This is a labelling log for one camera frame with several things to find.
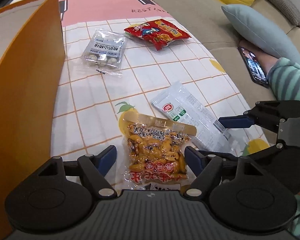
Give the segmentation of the striped sleeve forearm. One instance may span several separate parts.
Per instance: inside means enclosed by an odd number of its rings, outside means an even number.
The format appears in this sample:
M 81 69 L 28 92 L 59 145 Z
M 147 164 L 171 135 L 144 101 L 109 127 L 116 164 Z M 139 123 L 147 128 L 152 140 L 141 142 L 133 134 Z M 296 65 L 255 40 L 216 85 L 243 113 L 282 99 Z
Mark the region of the striped sleeve forearm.
M 267 74 L 277 100 L 300 101 L 300 65 L 285 57 L 277 60 Z

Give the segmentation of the hand holding phone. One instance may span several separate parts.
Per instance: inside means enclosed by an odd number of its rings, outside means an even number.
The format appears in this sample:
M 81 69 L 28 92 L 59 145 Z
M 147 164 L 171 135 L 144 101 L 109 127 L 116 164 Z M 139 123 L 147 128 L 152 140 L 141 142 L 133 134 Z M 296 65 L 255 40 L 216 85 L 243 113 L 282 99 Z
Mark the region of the hand holding phone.
M 259 61 L 261 68 L 263 69 L 264 73 L 267 75 L 271 68 L 277 63 L 279 59 L 265 53 L 263 50 L 258 48 L 257 46 L 253 45 L 247 40 L 241 40 L 239 42 L 239 46 L 243 47 L 252 53 L 254 53 Z

